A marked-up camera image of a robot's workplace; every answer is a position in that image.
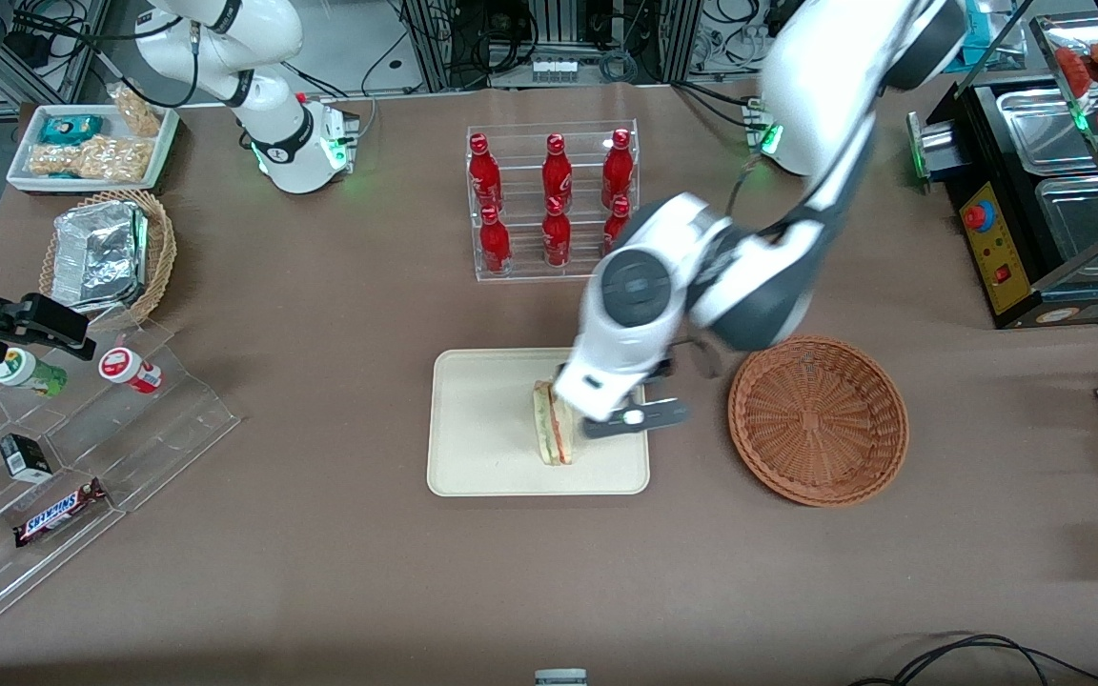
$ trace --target wicker basket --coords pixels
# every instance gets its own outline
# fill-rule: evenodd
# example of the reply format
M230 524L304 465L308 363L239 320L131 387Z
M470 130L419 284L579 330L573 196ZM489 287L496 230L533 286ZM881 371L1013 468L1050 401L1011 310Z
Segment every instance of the wicker basket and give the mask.
M104 191L86 199L78 206L94 205L109 200L133 200L147 214L147 291L130 307L130 314L137 322L144 320L160 304L167 282L171 277L171 265L176 261L176 234L164 205L147 191ZM54 290L54 256L57 252L57 232L48 239L45 263L40 268L40 291L45 295Z
M862 503L900 472L909 420L888 374L858 348L797 336L749 356L727 426L748 469L815 507Z

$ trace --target beige tray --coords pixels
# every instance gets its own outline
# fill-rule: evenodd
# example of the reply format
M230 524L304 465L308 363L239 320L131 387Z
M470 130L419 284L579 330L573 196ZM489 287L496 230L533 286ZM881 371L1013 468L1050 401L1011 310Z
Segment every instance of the beige tray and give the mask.
M435 363L426 485L435 495L635 495L650 482L647 435L591 440L574 427L574 464L541 463L531 385L567 348L448 350ZM643 401L638 390L637 401Z

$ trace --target bread slice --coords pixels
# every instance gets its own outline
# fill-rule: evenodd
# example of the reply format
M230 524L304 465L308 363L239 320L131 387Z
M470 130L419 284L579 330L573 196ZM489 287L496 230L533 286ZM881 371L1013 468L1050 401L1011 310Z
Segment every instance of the bread slice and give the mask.
M574 411L558 398L551 381L538 381L531 387L531 412L537 426L540 461L547 465L571 463L574 448Z

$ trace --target brown tabletop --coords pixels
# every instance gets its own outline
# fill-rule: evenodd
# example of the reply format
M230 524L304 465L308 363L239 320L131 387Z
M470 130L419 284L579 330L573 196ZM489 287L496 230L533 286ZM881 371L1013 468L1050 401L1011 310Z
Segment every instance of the brown tabletop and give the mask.
M641 495L426 486L436 356L568 346L581 290L474 281L466 127L637 117L645 199L720 206L747 151L735 126L668 88L385 100L358 173L293 196L235 146L231 112L182 112L155 317L245 420L0 617L0 683L518 685L579 665L597 686L841 685L957 630L1098 672L1098 327L990 328L949 201L907 181L904 113L944 87L885 98L802 327L865 350L909 408L900 476L840 510L760 485L728 439L729 373L687 364L668 392L696 416L652 435ZM797 195L760 170L736 214L773 221ZM4 193L1 294L35 286L74 204ZM946 661L928 683L1029 673Z

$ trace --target small box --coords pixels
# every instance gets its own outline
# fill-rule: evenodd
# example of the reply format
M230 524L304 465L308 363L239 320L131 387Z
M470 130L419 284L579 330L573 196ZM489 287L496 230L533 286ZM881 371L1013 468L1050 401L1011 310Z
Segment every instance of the small box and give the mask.
M54 476L54 470L45 461L45 452L35 440L18 434L0 438L0 452L8 465L8 473L16 481L41 483Z

